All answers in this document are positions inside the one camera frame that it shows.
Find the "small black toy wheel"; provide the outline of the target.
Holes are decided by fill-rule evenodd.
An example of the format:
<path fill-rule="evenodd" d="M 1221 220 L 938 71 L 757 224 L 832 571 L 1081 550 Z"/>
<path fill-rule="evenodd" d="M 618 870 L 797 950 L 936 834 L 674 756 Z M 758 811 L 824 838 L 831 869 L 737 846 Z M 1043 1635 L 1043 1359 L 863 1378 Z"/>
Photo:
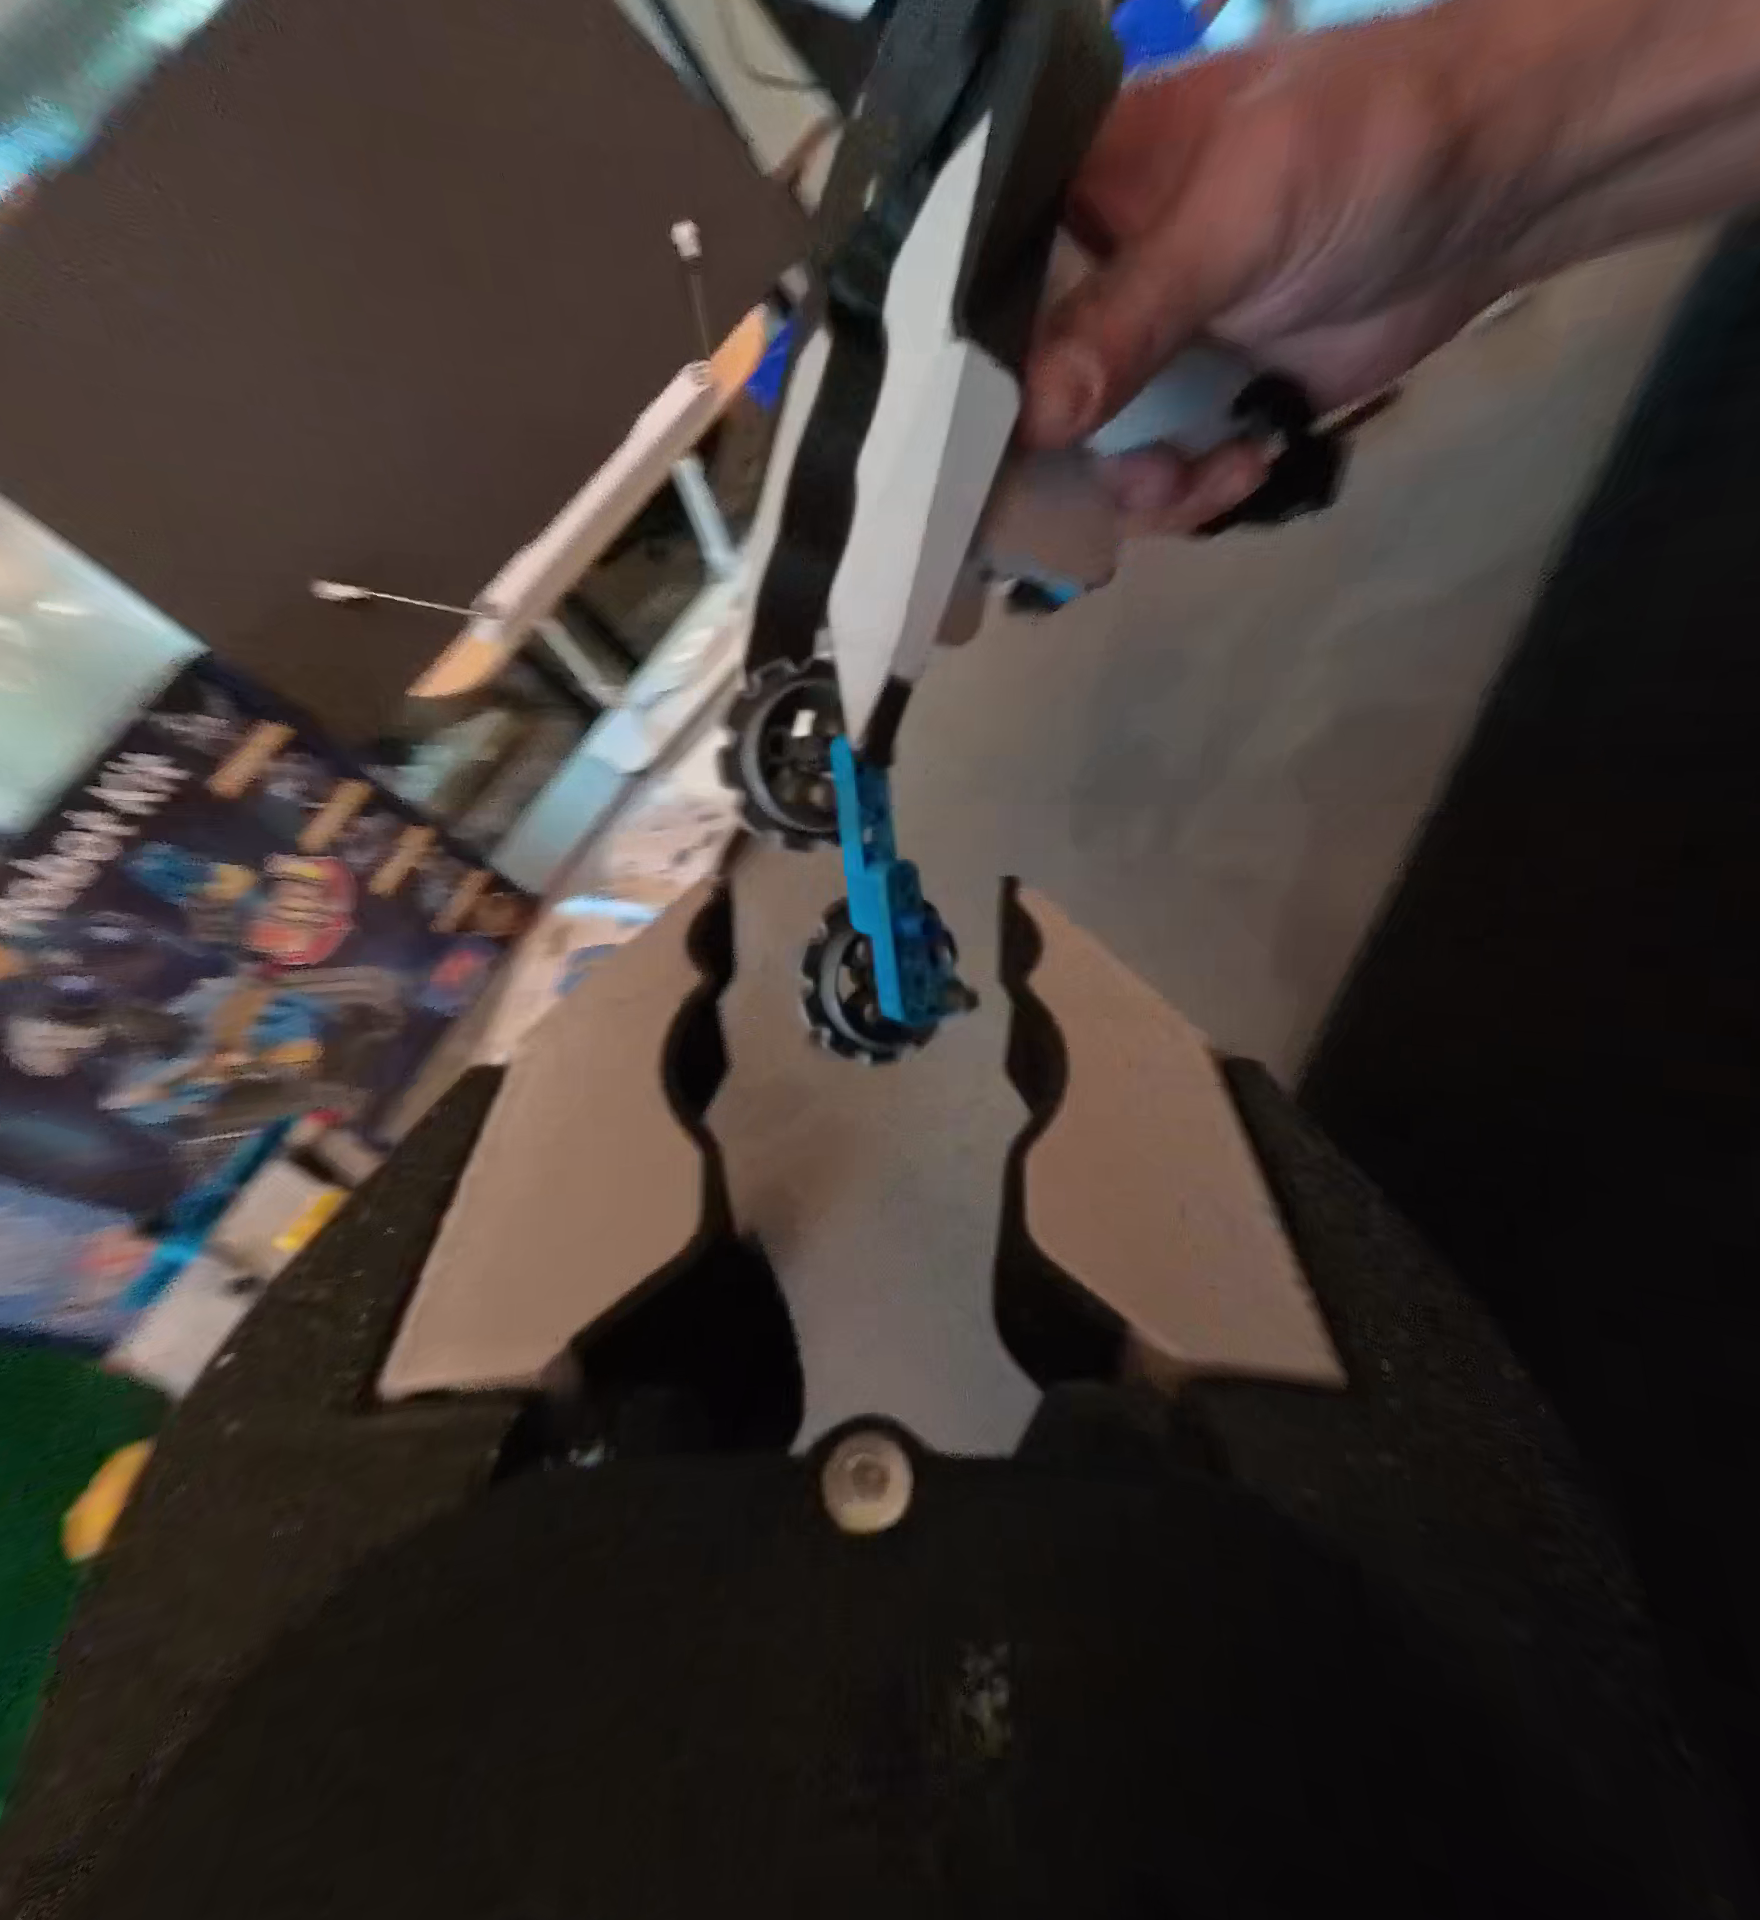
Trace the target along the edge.
<path fill-rule="evenodd" d="M 835 899 L 798 962 L 798 1009 L 820 1051 L 861 1067 L 893 1067 L 930 1046 L 946 1021 L 967 1019 L 979 992 L 957 974 L 960 944 L 938 907 L 916 907 L 917 932 L 931 938 L 936 1012 L 926 1023 L 893 1021 L 881 1002 L 879 962 L 872 938 Z"/>

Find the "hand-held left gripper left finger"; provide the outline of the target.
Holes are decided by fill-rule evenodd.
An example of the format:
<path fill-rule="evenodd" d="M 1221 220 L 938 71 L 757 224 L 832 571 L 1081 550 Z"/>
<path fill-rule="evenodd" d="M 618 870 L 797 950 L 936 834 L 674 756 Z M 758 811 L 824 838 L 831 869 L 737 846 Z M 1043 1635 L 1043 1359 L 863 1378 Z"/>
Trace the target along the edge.
<path fill-rule="evenodd" d="M 729 882 L 594 960 L 513 1046 L 380 1376 L 385 1402 L 533 1387 L 733 1225 L 708 1115 Z"/>

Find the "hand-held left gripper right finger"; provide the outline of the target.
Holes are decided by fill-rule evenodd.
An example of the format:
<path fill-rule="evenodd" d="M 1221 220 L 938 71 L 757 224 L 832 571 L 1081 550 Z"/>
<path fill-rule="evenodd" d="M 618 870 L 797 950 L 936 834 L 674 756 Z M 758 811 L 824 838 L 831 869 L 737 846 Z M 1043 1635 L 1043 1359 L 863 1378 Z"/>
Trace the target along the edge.
<path fill-rule="evenodd" d="M 1041 1387 L 1340 1387 L 1346 1372 L 1203 1032 L 1004 878 L 998 1334 Z"/>

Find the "blue toy building beam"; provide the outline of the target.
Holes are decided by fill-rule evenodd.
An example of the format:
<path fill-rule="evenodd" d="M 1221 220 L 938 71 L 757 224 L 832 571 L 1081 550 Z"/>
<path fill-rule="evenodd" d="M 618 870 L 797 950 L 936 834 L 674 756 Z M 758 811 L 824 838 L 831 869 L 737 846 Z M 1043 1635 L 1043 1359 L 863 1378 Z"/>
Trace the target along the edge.
<path fill-rule="evenodd" d="M 844 899 L 874 941 L 884 1010 L 893 1021 L 931 1021 L 938 1007 L 931 938 L 916 928 L 916 907 L 931 902 L 916 863 L 897 851 L 890 773 L 863 757 L 848 735 L 835 741 L 832 765 Z"/>

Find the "large black toy wheel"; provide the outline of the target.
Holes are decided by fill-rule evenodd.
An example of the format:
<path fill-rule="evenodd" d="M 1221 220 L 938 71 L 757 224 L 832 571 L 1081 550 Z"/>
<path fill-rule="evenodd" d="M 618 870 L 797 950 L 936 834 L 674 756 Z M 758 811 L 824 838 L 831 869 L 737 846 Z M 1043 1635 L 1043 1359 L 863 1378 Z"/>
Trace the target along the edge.
<path fill-rule="evenodd" d="M 753 836 L 788 851 L 838 838 L 832 748 L 843 733 L 831 659 L 773 659 L 749 676 L 726 716 L 719 775 Z"/>

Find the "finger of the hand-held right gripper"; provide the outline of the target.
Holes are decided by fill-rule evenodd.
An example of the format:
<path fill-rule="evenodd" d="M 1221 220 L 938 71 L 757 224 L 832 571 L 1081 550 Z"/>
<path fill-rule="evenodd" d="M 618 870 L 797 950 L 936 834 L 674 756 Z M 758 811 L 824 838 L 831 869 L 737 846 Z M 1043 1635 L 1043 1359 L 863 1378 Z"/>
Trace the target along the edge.
<path fill-rule="evenodd" d="M 976 553 L 1019 411 L 1017 374 L 964 337 L 971 228 L 993 199 L 989 111 L 900 235 L 879 305 L 879 394 L 853 470 L 853 517 L 826 611 L 844 733 L 890 767 L 920 680 L 989 606 Z"/>
<path fill-rule="evenodd" d="M 824 306 L 809 338 L 824 348 L 779 500 L 749 632 L 749 676 L 816 651 L 852 537 L 858 467 L 888 358 L 888 228 L 852 228 L 824 259 Z"/>

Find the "person's right hand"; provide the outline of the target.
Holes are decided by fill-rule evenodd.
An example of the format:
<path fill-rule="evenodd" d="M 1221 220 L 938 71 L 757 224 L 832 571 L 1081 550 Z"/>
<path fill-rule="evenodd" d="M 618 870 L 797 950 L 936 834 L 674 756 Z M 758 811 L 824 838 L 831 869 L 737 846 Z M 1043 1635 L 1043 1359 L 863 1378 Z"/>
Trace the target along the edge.
<path fill-rule="evenodd" d="M 1036 323 L 1023 441 L 1085 443 L 1200 344 L 1343 413 L 1513 295 L 1526 269 L 1459 115 L 1464 25 L 1383 16 L 1125 87 L 1067 192 L 1085 265 Z"/>

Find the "robot kit cardboard box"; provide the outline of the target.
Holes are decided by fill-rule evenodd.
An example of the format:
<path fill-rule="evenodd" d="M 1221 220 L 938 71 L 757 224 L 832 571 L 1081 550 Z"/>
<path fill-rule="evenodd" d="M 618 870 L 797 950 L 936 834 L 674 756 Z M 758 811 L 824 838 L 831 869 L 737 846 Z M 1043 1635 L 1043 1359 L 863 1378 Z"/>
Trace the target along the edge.
<path fill-rule="evenodd" d="M 245 1155 L 380 1141 L 534 899 L 184 665 L 0 853 L 0 1333 L 113 1345 Z"/>

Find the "blue grey toy robot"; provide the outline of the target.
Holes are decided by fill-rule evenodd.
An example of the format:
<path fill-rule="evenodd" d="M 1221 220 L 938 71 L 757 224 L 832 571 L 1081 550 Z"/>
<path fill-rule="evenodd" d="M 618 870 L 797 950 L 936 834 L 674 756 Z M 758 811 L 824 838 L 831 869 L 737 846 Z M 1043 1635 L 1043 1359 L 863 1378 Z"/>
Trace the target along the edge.
<path fill-rule="evenodd" d="M 291 1121 L 245 1155 L 213 1211 L 164 1249 L 125 1333 L 95 1359 L 99 1376 L 185 1399 L 365 1178 L 372 1159 L 335 1121 Z"/>

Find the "dark divider panel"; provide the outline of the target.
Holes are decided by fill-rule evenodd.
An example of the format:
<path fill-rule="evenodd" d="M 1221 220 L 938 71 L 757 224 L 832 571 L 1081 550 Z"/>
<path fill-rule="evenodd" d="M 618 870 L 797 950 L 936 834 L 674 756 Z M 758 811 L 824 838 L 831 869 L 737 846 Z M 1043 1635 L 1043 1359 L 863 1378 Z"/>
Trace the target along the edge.
<path fill-rule="evenodd" d="M 0 494 L 340 740 L 804 251 L 614 3 L 235 3 L 0 224 Z"/>

